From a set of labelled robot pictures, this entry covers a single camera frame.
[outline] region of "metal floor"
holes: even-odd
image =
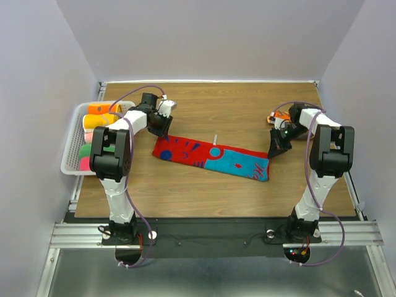
[[[314,247],[309,262],[337,247]],[[298,267],[286,259],[233,257],[154,259],[141,268],[117,267],[113,249],[63,249],[49,296],[94,297],[365,297],[381,296],[367,249],[345,247],[333,262]]]

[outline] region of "white wall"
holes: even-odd
[[[355,128],[351,170],[365,213],[379,222],[396,279],[396,2],[366,0],[319,91],[331,117]]]
[[[3,2],[0,53],[0,295],[35,296],[74,182],[66,130],[97,80],[55,0]]]
[[[96,77],[319,79],[363,0],[57,0]]]

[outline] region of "yellow object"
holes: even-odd
[[[82,119],[84,129],[94,129],[98,126],[107,126],[115,123],[119,118],[113,114],[87,114]]]

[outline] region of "blue fabric patch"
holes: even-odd
[[[210,154],[217,157],[220,155],[220,149],[214,147],[210,150]],[[244,176],[258,181],[267,181],[268,164],[268,159],[245,155],[244,153],[234,152],[232,150],[224,150],[224,155],[220,159],[207,160],[204,168]]]
[[[170,150],[163,150],[163,151],[161,152],[160,158],[161,158],[162,160],[169,161],[169,160],[172,159],[172,152],[171,152]]]

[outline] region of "orange object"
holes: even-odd
[[[86,114],[82,118],[82,126],[84,127],[85,132],[88,132],[87,129],[94,129],[98,126],[114,124],[118,119],[119,117],[111,113]]]
[[[104,114],[109,113],[110,106],[112,103],[91,103],[88,105],[88,114]],[[121,104],[115,104],[111,109],[113,113],[121,113],[123,109],[121,108]]]
[[[269,124],[273,124],[274,123],[274,121],[272,120],[273,118],[290,120],[290,115],[289,115],[289,113],[285,113],[283,111],[276,110],[276,112],[275,112],[275,114],[273,116],[267,116],[267,121],[268,121]]]

